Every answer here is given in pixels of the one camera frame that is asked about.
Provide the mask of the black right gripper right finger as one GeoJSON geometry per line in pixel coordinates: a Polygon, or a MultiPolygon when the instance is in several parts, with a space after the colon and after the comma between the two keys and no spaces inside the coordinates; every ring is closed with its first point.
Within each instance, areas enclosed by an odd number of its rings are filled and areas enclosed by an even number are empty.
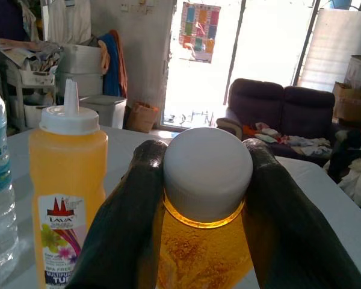
{"type": "Polygon", "coordinates": [[[260,289],[361,289],[361,273],[322,212],[270,148],[243,141],[253,161],[242,221],[260,289]]]}

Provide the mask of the brown paper bag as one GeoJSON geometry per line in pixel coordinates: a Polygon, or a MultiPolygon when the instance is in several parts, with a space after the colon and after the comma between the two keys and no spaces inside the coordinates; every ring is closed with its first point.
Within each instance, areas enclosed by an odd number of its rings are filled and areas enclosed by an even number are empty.
{"type": "Polygon", "coordinates": [[[129,114],[128,130],[149,133],[156,122],[159,109],[143,102],[135,102],[129,114]]]}

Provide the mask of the dark purple sofa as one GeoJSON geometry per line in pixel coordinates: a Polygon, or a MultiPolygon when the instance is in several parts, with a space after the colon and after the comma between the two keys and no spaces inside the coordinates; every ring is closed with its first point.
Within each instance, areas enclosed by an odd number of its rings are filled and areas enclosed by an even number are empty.
{"type": "Polygon", "coordinates": [[[257,123],[283,136],[324,138],[335,143],[337,126],[332,122],[333,93],[250,79],[236,79],[229,89],[225,112],[217,127],[240,140],[253,137],[257,123]]]}

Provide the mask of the brown cardboard box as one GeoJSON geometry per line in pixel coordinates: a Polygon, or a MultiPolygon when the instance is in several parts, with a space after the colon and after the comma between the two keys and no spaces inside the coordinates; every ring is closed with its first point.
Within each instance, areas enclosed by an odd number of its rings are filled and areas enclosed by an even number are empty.
{"type": "Polygon", "coordinates": [[[347,122],[361,123],[361,90],[335,82],[333,94],[335,96],[333,116],[347,122]]]}

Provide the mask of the grey lidded bin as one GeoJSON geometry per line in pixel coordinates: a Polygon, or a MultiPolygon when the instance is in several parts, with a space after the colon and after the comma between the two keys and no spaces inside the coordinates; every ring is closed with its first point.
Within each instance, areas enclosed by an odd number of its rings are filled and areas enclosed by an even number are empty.
{"type": "Polygon", "coordinates": [[[122,129],[126,101],[121,96],[94,95],[80,98],[79,106],[96,111],[100,125],[122,129]]]}

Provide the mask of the orange squeeze bottle white nozzle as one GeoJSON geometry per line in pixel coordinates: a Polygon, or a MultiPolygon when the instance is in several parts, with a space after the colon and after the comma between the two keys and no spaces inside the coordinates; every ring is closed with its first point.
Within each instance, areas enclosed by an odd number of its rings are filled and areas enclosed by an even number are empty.
{"type": "Polygon", "coordinates": [[[66,80],[63,105],[42,111],[29,136],[32,222],[39,289],[64,289],[105,200],[108,136],[66,80]]]}

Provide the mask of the cluttered white shelf rack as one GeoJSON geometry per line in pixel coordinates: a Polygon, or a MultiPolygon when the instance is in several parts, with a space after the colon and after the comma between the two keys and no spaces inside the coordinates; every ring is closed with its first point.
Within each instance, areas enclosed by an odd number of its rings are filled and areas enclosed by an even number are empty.
{"type": "Polygon", "coordinates": [[[16,102],[9,119],[21,131],[26,123],[25,89],[42,90],[45,106],[56,103],[55,74],[63,57],[63,47],[49,42],[21,42],[0,38],[0,70],[4,84],[16,90],[16,102]]]}

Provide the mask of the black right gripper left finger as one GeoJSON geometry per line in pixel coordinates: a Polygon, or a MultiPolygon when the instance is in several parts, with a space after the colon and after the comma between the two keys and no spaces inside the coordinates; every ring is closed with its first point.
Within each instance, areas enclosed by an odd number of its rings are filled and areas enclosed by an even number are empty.
{"type": "Polygon", "coordinates": [[[144,141],[100,206],[65,289],[155,289],[167,144],[144,141]]]}

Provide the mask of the amber bottle with white cap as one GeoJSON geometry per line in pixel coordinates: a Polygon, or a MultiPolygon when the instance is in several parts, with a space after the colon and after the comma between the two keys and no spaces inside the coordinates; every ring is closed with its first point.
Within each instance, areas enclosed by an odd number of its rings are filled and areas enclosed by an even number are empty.
{"type": "Polygon", "coordinates": [[[252,268],[242,222],[253,163],[234,135],[188,129],[164,157],[157,289],[232,289],[252,268]]]}

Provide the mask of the colourful wall calendar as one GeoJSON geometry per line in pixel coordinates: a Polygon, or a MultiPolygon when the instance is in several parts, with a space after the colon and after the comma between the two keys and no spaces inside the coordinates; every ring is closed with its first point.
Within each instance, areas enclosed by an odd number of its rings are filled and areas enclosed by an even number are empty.
{"type": "Polygon", "coordinates": [[[211,63],[221,7],[183,2],[179,44],[190,52],[189,60],[211,63]]]}

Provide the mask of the clothes heap on sofa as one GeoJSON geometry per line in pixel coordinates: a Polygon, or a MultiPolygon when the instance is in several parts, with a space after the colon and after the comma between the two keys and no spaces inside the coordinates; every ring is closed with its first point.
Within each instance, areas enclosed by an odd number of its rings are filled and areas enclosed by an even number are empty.
{"type": "Polygon", "coordinates": [[[332,153],[330,141],[325,138],[304,138],[296,135],[282,135],[266,123],[258,122],[255,126],[244,125],[243,136],[255,137],[272,148],[282,152],[294,152],[305,157],[329,158],[332,153]]]}

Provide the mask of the blue hanging towel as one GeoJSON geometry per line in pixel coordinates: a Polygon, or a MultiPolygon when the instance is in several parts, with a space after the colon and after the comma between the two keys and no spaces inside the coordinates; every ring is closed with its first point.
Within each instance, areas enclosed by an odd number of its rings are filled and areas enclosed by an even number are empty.
{"type": "Polygon", "coordinates": [[[119,54],[116,41],[111,33],[106,33],[99,38],[106,45],[110,63],[107,73],[103,77],[103,94],[108,96],[121,96],[119,83],[119,54]]]}

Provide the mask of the pile of dark and white clothes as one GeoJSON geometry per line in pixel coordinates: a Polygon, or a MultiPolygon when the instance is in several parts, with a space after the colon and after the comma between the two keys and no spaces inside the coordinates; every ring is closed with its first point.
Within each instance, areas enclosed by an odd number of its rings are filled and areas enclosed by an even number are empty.
{"type": "Polygon", "coordinates": [[[343,192],[361,208],[361,130],[342,129],[324,169],[343,192]]]}

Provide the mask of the white hanging garment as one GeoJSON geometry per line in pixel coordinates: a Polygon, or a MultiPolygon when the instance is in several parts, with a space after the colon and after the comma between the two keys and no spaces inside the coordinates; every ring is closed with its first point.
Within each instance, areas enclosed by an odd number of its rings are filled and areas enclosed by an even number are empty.
{"type": "Polygon", "coordinates": [[[46,0],[46,40],[80,44],[91,38],[90,0],[46,0]]]}

